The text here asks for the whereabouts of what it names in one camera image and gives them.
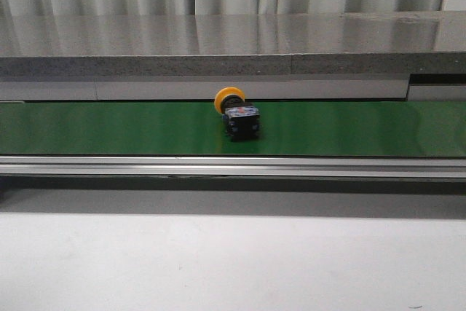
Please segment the yellow black push button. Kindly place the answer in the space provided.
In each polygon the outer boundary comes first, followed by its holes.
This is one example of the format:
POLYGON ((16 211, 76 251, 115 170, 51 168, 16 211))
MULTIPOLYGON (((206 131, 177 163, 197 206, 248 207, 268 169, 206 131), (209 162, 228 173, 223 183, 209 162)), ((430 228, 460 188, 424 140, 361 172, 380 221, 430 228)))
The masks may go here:
POLYGON ((258 138, 260 113, 246 101, 245 93, 237 87, 225 87, 214 98, 216 111, 221 115, 226 134, 232 141, 258 138))

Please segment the aluminium front conveyor rail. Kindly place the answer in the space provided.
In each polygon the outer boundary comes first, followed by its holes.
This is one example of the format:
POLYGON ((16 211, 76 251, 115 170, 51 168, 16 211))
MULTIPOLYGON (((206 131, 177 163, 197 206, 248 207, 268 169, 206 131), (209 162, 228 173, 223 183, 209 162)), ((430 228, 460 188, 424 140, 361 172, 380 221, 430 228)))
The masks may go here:
POLYGON ((3 156, 3 176, 465 179, 461 158, 3 156))

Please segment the grey rear conveyor rail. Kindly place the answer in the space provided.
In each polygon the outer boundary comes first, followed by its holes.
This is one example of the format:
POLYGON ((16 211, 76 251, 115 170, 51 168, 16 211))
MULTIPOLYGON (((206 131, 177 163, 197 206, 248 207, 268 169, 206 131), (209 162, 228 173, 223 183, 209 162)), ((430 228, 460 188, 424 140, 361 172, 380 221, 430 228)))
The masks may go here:
POLYGON ((463 74, 250 76, 2 76, 3 101, 211 100, 238 87, 249 100, 463 101, 463 74))

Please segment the green conveyor belt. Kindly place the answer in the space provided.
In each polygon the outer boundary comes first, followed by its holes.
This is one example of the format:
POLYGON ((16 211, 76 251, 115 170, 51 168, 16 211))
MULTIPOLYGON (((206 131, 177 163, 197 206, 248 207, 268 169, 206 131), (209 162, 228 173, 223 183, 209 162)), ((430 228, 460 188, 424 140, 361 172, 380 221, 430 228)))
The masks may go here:
POLYGON ((231 141, 210 102, 1 105, 3 155, 465 156, 463 102, 260 101, 260 136, 231 141))

